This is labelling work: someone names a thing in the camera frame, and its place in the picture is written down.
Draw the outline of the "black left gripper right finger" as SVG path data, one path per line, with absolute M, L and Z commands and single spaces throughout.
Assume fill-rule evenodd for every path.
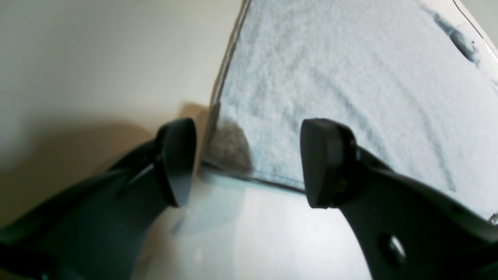
M 329 119 L 305 119 L 300 153 L 312 208 L 337 208 L 374 280 L 496 280 L 497 227 L 396 173 Z

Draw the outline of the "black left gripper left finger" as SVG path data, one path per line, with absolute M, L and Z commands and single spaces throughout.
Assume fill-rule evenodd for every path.
M 197 150 L 192 118 L 163 125 L 106 172 L 1 229 L 1 270 L 32 280 L 129 280 L 148 231 L 189 198 Z

